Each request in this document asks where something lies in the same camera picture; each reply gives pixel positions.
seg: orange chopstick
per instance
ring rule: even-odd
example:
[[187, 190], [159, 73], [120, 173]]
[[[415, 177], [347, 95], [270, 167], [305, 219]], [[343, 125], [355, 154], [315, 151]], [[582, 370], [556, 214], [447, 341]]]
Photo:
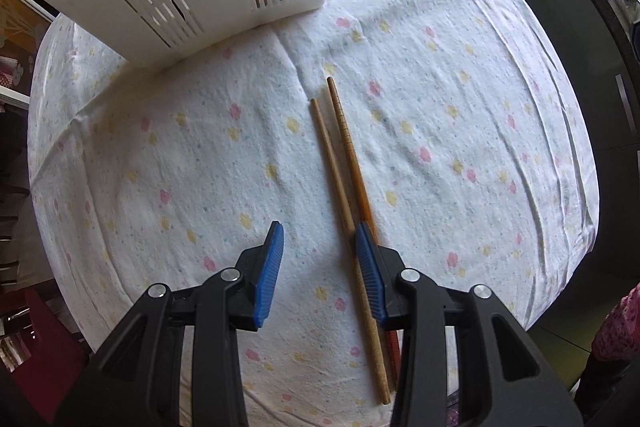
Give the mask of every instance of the orange chopstick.
[[369, 354], [372, 361], [371, 367], [373, 369], [373, 376], [376, 380], [376, 386], [378, 387], [378, 394], [380, 395], [380, 401], [383, 404], [391, 402], [391, 393], [389, 391], [389, 385], [386, 381], [385, 359], [382, 353], [382, 346], [380, 344], [380, 337], [378, 336], [378, 324], [371, 316], [371, 309], [369, 308], [369, 299], [367, 298], [367, 290], [364, 286], [364, 280], [362, 278], [362, 272], [360, 270], [360, 263], [355, 256], [355, 243], [354, 234], [356, 227], [353, 224], [353, 216], [351, 216], [351, 209], [349, 207], [349, 200], [347, 193], [344, 190], [344, 183], [342, 182], [342, 176], [340, 175], [340, 168], [338, 166], [338, 159], [335, 156], [334, 147], [331, 144], [329, 133], [324, 124], [322, 113], [318, 105], [318, 100], [311, 100], [311, 110], [318, 122], [318, 131], [322, 143], [324, 144], [324, 153], [329, 162], [331, 179], [334, 185], [334, 190], [338, 198], [340, 206], [340, 216], [342, 217], [342, 229], [344, 235], [347, 238], [350, 249], [353, 251], [353, 269], [356, 276], [356, 286], [358, 289], [358, 300], [360, 301], [360, 309], [362, 311], [362, 318], [369, 339]]
[[[329, 85], [329, 93], [331, 94], [331, 101], [334, 105], [335, 118], [338, 120], [340, 137], [342, 138], [342, 146], [344, 147], [344, 153], [347, 156], [347, 163], [351, 175], [351, 183], [353, 184], [353, 189], [356, 193], [356, 201], [358, 204], [358, 211], [360, 212], [360, 219], [366, 221], [369, 224], [371, 235], [373, 236], [374, 241], [378, 243], [378, 230], [376, 229], [376, 224], [373, 221], [373, 214], [371, 212], [371, 206], [369, 204], [369, 197], [367, 196], [367, 189], [364, 184], [364, 179], [362, 178], [362, 172], [360, 171], [360, 164], [358, 163], [356, 150], [353, 146], [353, 141], [351, 140], [351, 133], [349, 132], [349, 127], [347, 126], [347, 119], [345, 118], [344, 111], [342, 110], [340, 97], [338, 97], [338, 90], [335, 87], [335, 82], [332, 77], [327, 77], [326, 82]], [[401, 360], [398, 334], [395, 331], [385, 331], [385, 340], [394, 382], [398, 383]]]

